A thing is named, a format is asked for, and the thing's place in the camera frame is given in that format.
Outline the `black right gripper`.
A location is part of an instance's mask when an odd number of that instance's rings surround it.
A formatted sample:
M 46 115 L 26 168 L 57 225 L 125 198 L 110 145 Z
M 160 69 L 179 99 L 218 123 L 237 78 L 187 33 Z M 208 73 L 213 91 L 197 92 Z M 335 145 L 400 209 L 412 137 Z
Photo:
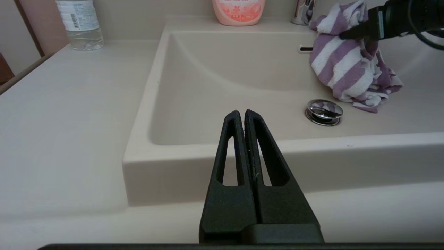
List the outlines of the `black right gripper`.
M 389 0 L 384 5 L 369 9 L 368 23 L 345 30 L 339 38 L 356 40 L 369 36 L 380 41 L 413 34 L 407 18 L 408 3 L 408 0 Z

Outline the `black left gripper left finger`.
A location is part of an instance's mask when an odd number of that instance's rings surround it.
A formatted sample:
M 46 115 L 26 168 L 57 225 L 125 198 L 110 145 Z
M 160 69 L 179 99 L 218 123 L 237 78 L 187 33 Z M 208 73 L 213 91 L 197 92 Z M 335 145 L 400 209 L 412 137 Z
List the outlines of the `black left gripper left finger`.
M 223 184 L 229 139 L 234 139 L 236 186 Z M 199 225 L 201 244 L 237 244 L 242 230 L 257 223 L 250 165 L 240 112 L 223 121 L 214 165 Z

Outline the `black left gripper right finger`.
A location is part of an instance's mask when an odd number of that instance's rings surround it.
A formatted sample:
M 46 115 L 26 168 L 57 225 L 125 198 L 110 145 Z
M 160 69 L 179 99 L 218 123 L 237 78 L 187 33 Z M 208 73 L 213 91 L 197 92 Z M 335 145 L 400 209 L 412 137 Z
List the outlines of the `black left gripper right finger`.
M 263 117 L 248 109 L 244 127 L 259 222 L 319 225 Z

